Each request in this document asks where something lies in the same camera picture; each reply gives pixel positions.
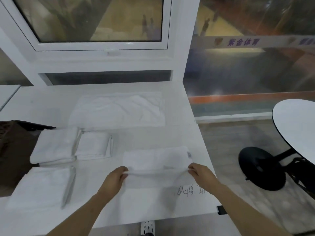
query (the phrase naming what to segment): white shoe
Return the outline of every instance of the white shoe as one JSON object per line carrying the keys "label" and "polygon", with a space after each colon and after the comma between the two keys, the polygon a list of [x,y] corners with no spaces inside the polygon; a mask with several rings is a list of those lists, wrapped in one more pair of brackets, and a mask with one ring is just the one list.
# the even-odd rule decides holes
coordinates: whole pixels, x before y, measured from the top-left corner
{"label": "white shoe", "polygon": [[140,235],[149,234],[155,236],[155,221],[144,221],[141,223]]}

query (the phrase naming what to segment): black table leg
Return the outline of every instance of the black table leg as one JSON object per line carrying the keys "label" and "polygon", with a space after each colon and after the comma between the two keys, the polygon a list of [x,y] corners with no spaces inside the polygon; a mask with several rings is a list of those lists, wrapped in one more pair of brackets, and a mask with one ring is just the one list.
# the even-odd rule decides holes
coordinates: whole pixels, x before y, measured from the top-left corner
{"label": "black table leg", "polygon": [[247,179],[265,190],[280,190],[285,185],[285,172],[279,161],[296,153],[291,148],[277,156],[258,147],[246,147],[238,155],[238,163]]}

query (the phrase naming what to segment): white towel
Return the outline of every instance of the white towel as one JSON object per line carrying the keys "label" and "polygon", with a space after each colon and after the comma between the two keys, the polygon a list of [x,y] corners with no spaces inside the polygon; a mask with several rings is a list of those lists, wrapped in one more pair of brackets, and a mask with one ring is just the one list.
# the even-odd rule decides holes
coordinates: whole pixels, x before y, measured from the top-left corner
{"label": "white towel", "polygon": [[162,93],[82,96],[70,115],[69,125],[86,130],[165,126]]}
{"label": "white towel", "polygon": [[80,138],[75,155],[78,160],[108,158],[112,155],[112,136],[103,131],[87,131]]}
{"label": "white towel", "polygon": [[78,127],[43,130],[31,154],[30,162],[52,165],[74,161],[74,151],[80,134]]}
{"label": "white towel", "polygon": [[33,167],[18,183],[8,210],[63,208],[75,177],[75,168]]}
{"label": "white towel", "polygon": [[187,167],[192,162],[186,146],[124,152],[127,188],[163,188],[194,183]]}

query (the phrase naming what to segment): tabletop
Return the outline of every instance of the tabletop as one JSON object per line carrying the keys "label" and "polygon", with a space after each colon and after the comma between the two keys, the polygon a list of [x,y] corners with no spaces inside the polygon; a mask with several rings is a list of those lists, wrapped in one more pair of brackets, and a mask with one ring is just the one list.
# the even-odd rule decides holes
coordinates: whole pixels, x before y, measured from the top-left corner
{"label": "tabletop", "polygon": [[22,120],[65,127],[78,99],[83,95],[144,91],[162,92],[167,126],[195,123],[183,83],[177,82],[21,87],[5,106],[5,111],[0,112],[0,121]]}
{"label": "tabletop", "polygon": [[0,85],[0,111],[21,85]]}
{"label": "tabletop", "polygon": [[[63,210],[32,212],[32,217],[29,217],[29,213],[6,211],[4,208],[8,197],[0,198],[2,235],[26,236],[48,233],[97,192],[106,175],[122,164],[124,151],[127,150],[187,146],[194,162],[206,165],[214,172],[182,83],[155,83],[154,87],[151,84],[146,85],[147,83],[139,84],[141,87],[134,86],[132,89],[127,87],[129,84],[123,84],[122,88],[118,88],[116,91],[134,92],[137,91],[136,89],[162,91],[165,98],[166,126],[106,130],[114,138],[113,156],[101,160],[72,163],[77,169],[76,180],[71,200]],[[19,119],[58,127],[65,126],[71,109],[82,94],[102,92],[104,89],[109,91],[113,88],[86,85],[53,86],[44,89],[32,90],[29,87],[22,87],[18,91],[19,95],[14,96],[0,112],[0,120]],[[45,114],[45,111],[58,108],[58,102],[61,105],[60,118],[56,121]],[[25,104],[30,104],[31,109],[28,109]],[[217,213],[219,205],[219,201],[213,195],[205,192],[196,184],[164,189],[123,188],[104,208],[93,227],[129,224],[148,219],[157,220]]]}
{"label": "tabletop", "polygon": [[283,139],[315,164],[315,102],[287,99],[273,108],[273,122]]}

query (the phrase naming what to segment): forearm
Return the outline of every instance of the forearm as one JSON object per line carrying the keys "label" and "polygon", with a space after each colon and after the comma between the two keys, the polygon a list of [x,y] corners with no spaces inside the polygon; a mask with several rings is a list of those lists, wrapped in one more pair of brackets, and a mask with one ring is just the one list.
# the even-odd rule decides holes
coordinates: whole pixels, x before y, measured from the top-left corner
{"label": "forearm", "polygon": [[219,184],[212,193],[221,202],[242,236],[291,235],[235,195],[227,186]]}
{"label": "forearm", "polygon": [[70,215],[65,221],[50,231],[47,236],[88,236],[92,226],[108,200],[94,195]]}

